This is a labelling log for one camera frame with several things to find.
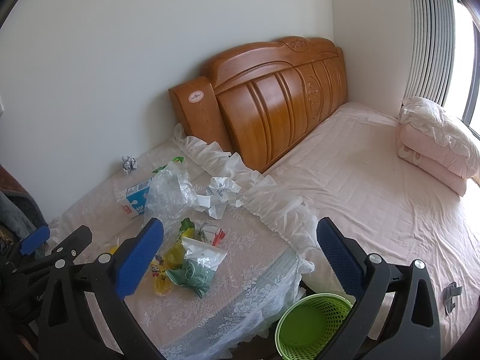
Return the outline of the dark clothing at left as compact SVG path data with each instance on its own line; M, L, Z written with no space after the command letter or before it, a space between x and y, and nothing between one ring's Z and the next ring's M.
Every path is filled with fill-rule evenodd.
M1 169L1 253L47 222L38 204L4 166Z

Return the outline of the blue white milk carton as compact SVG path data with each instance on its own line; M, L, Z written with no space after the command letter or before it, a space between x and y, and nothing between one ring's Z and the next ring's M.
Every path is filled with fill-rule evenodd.
M130 186L121 195L119 204L128 217L135 218L145 213L146 198L150 191L151 181L150 178Z

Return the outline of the green white snack bag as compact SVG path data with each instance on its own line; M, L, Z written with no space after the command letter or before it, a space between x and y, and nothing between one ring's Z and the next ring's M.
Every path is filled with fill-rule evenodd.
M227 252L192 238L183 238L181 245L185 251L182 264L167 270L166 276L175 285L191 289L203 298Z

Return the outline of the yellow green snack wrapper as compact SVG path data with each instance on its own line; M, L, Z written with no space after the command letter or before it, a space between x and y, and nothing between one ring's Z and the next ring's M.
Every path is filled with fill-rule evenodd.
M179 237L195 238L195 224L190 218L182 219L181 226L179 228Z

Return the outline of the clear plastic bag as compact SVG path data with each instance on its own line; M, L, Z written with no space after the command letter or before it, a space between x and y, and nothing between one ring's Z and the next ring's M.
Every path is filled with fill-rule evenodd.
M182 165L170 165L151 181L145 203L144 223L158 219L163 225L164 242L172 242L195 198L196 192L187 170Z

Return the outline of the white pleated curtain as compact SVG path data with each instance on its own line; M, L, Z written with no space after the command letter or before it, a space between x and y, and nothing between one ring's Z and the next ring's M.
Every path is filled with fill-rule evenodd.
M410 0L412 57L405 90L440 106L447 98L455 57L454 0Z

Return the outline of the wooden headboard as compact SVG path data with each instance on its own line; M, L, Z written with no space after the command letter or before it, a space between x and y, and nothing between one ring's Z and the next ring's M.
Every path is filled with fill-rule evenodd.
M168 92L187 135L265 172L347 101L343 51L321 37L248 43Z

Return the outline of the grey object on bed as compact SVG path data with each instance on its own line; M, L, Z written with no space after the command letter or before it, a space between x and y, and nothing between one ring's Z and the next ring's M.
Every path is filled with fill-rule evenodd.
M456 298L462 295L463 287L459 286L456 281L449 283L442 291L442 301L446 315L452 313L456 308Z

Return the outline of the red white small wrapper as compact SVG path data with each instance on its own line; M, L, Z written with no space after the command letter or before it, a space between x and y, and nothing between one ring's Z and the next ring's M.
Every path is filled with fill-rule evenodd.
M195 236L198 241L217 247L224 240L226 233L215 224L202 223Z

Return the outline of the green mesh trash basket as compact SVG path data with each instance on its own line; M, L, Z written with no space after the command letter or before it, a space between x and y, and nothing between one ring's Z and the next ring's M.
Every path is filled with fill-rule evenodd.
M291 306L279 320L275 345L282 359L315 359L341 327L352 303L333 293L316 293Z

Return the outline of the yellow cartoon snack bag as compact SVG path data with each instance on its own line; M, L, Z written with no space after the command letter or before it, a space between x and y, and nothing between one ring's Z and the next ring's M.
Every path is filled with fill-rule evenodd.
M156 295L165 295L172 289L173 282L168 278L167 271L181 267L184 255L185 249L182 243L177 241L163 255L157 253L154 256L150 264L150 270Z

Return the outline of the white lace table cover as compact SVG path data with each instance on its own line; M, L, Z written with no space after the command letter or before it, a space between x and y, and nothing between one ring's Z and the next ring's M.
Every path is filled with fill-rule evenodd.
M238 155L176 127L170 140L139 157L136 170L128 175L117 172L53 219L49 246L86 225L93 234L80 255L86 263L136 236L145 214L128 217L119 204L121 195L128 187L153 179L152 171L176 156L185 158L182 166L198 194L205 194L211 178L218 176L241 186L243 205L228 206L222 219L193 208L185 217L197 228L203 223L222 228L226 236L220 247L227 255L203 298L178 286L158 296L151 273L145 273L125 301L167 359L227 359L241 342L266 334L299 299L299 282L313 271L312 254L319 249L317 217L302 199L273 178L248 169Z

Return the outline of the pink bed sheet mattress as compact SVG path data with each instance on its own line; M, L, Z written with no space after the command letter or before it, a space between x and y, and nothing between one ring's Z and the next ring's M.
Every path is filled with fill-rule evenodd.
M329 217L367 253L408 265L425 262L434 294L462 288L439 311L441 351L459 341L479 307L479 186L459 196L397 154L394 117L347 102L270 167L278 185Z

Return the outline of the window frame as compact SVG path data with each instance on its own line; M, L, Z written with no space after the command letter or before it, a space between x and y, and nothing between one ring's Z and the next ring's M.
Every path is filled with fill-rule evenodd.
M473 26L472 76L462 121L474 135L479 135L479 30L476 25Z

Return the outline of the crumpled silver foil ball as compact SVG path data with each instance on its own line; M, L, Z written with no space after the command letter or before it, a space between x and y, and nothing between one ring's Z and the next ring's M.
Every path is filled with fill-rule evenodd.
M136 158L126 155L126 156L123 156L121 159L122 159L122 168L126 175L128 175L130 172L137 169Z

